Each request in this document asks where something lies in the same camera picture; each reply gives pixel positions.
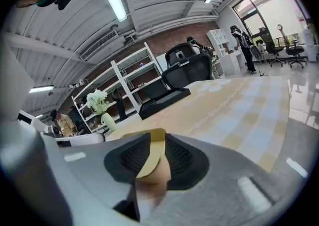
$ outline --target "office chair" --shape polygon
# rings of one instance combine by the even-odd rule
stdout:
[[[116,106],[118,107],[120,121],[125,120],[127,116],[125,113],[122,95],[117,89],[114,89],[114,91],[112,92],[112,98],[116,102]]]
[[[297,46],[297,43],[299,42],[297,39],[293,40],[294,46],[290,47],[289,40],[286,37],[286,35],[285,35],[284,31],[283,31],[283,27],[280,24],[278,24],[278,30],[280,30],[282,36],[284,37],[287,54],[294,56],[293,60],[289,60],[288,61],[288,64],[290,65],[290,67],[292,68],[292,65],[297,62],[297,63],[299,63],[301,65],[302,68],[304,68],[302,62],[305,62],[305,64],[307,65],[307,61],[301,59],[300,55],[299,55],[300,53],[305,51],[304,48],[302,46]]]
[[[209,53],[200,53],[180,60],[165,70],[161,77],[171,89],[184,88],[196,81],[211,80],[211,56]]]
[[[281,52],[284,49],[284,46],[277,46],[275,47],[275,43],[273,42],[273,38],[271,37],[270,33],[266,31],[265,28],[259,28],[260,31],[260,37],[266,44],[266,50],[269,54],[276,55],[276,58],[270,62],[270,66],[272,67],[274,63],[279,62],[281,66],[283,66],[283,62],[278,59],[277,56],[279,56],[279,52]]]
[[[169,69],[171,66],[173,66],[180,60],[186,59],[193,55],[196,55],[196,53],[193,51],[193,48],[190,44],[188,43],[178,44],[177,46],[173,47],[171,50],[169,50],[165,54],[167,68]]]

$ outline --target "flower vase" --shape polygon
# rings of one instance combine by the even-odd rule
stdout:
[[[116,123],[108,113],[104,113],[101,116],[101,124],[106,124],[111,131],[116,130]]]

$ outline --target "black pants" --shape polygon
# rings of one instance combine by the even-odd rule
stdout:
[[[251,54],[249,48],[241,46],[241,50],[245,56],[247,67],[249,71],[256,71],[254,63],[253,63],[253,55]]]

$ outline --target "white flower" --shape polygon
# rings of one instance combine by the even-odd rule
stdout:
[[[217,79],[214,81],[205,82],[201,88],[198,89],[198,92],[209,91],[211,93],[217,92],[221,89],[222,85],[228,84],[231,82],[231,79]]]
[[[107,92],[101,92],[100,90],[95,90],[94,92],[89,93],[86,97],[88,108],[104,103],[108,104],[108,102],[104,101],[107,96]]]

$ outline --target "wooden table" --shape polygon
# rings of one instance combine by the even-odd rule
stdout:
[[[106,140],[163,128],[240,152],[270,172],[281,150],[288,122],[285,77],[250,77],[200,81],[191,95],[141,120],[138,114],[117,124]]]

